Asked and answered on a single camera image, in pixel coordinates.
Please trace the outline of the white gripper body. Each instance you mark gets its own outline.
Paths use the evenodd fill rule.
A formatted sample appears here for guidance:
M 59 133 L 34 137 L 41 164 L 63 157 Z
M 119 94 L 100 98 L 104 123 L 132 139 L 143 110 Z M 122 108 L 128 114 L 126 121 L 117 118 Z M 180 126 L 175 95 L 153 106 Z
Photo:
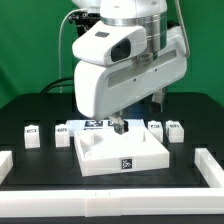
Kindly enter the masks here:
M 168 32 L 167 46 L 150 64 L 131 60 L 109 68 L 80 61 L 75 69 L 78 110 L 91 119 L 104 119 L 178 81 L 187 70 L 184 40 L 179 31 Z

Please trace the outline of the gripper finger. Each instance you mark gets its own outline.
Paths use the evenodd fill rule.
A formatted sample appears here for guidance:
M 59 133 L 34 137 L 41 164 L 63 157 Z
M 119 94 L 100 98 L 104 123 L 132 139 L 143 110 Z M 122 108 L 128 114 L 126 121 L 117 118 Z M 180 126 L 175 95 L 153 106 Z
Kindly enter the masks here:
M 160 89 L 153 93 L 149 104 L 149 109 L 152 113 L 161 113 L 163 110 L 163 102 L 166 96 L 166 89 Z
M 112 114 L 109 119 L 113 123 L 114 131 L 117 134 L 124 134 L 128 131 L 128 122 L 123 120 L 120 115 Z

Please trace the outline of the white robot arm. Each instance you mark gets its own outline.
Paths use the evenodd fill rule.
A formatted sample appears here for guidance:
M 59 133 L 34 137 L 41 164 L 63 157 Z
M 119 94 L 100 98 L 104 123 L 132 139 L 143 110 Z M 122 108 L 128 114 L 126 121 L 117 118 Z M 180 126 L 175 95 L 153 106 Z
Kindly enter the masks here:
M 79 112 L 108 118 L 123 134 L 121 111 L 184 77 L 189 45 L 182 23 L 167 26 L 166 0 L 101 0 L 100 20 L 72 45 L 80 60 L 74 71 Z

